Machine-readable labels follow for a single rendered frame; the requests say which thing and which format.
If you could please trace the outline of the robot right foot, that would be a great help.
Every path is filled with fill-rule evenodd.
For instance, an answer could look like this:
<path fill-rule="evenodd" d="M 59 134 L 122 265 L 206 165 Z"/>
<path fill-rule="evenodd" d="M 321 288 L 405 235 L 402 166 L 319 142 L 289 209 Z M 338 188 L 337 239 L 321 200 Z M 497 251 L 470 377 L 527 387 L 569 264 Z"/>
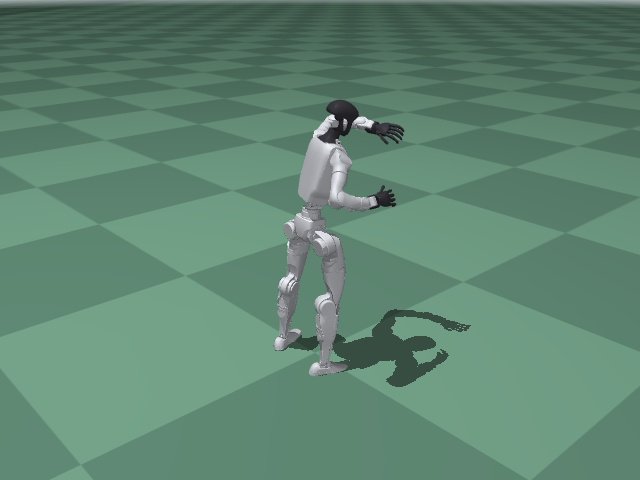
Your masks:
<path fill-rule="evenodd" d="M 327 364 L 327 362 L 326 362 Z M 325 365 L 325 364 L 323 364 Z M 321 362 L 315 362 L 311 365 L 310 369 L 309 369 L 309 374 L 311 376 L 319 376 L 319 375 L 324 375 L 324 374 L 333 374 L 333 373 L 337 373 L 337 372 L 341 372 L 345 369 L 347 369 L 348 365 L 344 364 L 344 363 L 336 363 L 336 362 L 332 362 L 330 361 L 330 367 L 322 367 L 321 366 Z"/>

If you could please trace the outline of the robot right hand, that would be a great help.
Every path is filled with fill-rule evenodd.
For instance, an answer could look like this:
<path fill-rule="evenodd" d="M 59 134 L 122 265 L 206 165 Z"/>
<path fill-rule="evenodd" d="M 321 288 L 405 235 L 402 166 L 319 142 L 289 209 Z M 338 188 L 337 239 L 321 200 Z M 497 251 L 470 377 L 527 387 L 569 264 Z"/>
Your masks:
<path fill-rule="evenodd" d="M 389 194 L 390 192 L 392 192 L 392 189 L 387 190 L 387 191 L 383 191 L 384 188 L 385 188 L 385 186 L 382 185 L 380 192 L 377 192 L 377 194 L 374 194 L 374 195 L 367 196 L 367 198 L 375 196 L 375 198 L 377 200 L 377 203 L 378 203 L 377 206 L 371 207 L 370 209 L 378 208 L 378 207 L 380 207 L 380 205 L 383 206 L 383 207 L 388 207 L 388 206 L 394 207 L 394 206 L 396 206 L 396 203 L 390 203 L 390 201 L 394 202 L 396 200 L 395 198 L 390 198 L 390 197 L 394 196 L 394 194 Z"/>

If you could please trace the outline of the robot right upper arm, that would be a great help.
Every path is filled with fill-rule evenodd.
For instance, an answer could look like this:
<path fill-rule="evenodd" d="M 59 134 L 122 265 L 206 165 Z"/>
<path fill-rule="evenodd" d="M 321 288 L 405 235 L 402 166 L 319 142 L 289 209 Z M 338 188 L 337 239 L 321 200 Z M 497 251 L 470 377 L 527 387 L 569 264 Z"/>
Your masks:
<path fill-rule="evenodd" d="M 331 189 L 328 203 L 333 209 L 340 209 L 344 205 L 338 201 L 338 193 L 343 192 L 347 182 L 348 171 L 351 167 L 351 159 L 341 150 L 336 149 L 330 159 L 332 167 Z"/>

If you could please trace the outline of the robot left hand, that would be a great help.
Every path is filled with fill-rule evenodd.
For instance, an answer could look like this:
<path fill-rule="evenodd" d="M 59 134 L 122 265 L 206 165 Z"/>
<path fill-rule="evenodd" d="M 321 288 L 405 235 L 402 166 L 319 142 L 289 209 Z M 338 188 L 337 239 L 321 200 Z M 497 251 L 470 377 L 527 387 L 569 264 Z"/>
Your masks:
<path fill-rule="evenodd" d="M 365 128 L 365 131 L 367 133 L 379 135 L 379 137 L 382 139 L 382 141 L 385 144 L 388 145 L 388 141 L 385 140 L 385 138 L 384 138 L 386 136 L 389 137 L 389 138 L 392 138 L 397 144 L 399 143 L 398 140 L 392 135 L 395 135 L 400 140 L 402 140 L 402 137 L 399 134 L 396 133 L 396 132 L 398 132 L 403 136 L 403 133 L 399 129 L 402 130 L 402 132 L 404 132 L 404 129 L 400 125 L 390 124 L 390 123 L 381 123 L 380 124 L 379 122 L 374 121 L 374 123 L 372 124 L 371 129 L 370 128 Z M 394 131 L 396 131 L 396 132 L 394 132 Z M 390 135 L 389 133 L 392 134 L 392 135 Z"/>

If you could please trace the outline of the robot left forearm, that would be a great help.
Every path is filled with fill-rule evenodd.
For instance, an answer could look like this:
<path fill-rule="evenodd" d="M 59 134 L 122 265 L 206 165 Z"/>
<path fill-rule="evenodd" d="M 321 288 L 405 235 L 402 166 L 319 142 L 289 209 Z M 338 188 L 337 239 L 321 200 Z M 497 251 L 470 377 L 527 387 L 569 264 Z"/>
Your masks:
<path fill-rule="evenodd" d="M 332 120 L 332 121 L 337 121 L 333 114 L 329 115 L 328 119 Z M 355 119 L 353 121 L 351 128 L 352 129 L 359 129 L 361 131 L 365 131 L 365 128 L 370 128 L 371 129 L 373 123 L 374 123 L 374 121 L 368 120 L 366 117 L 358 117 L 357 119 Z M 347 124 L 348 124 L 348 121 L 346 119 L 344 119 L 344 121 L 343 121 L 343 128 L 344 129 L 347 128 Z"/>

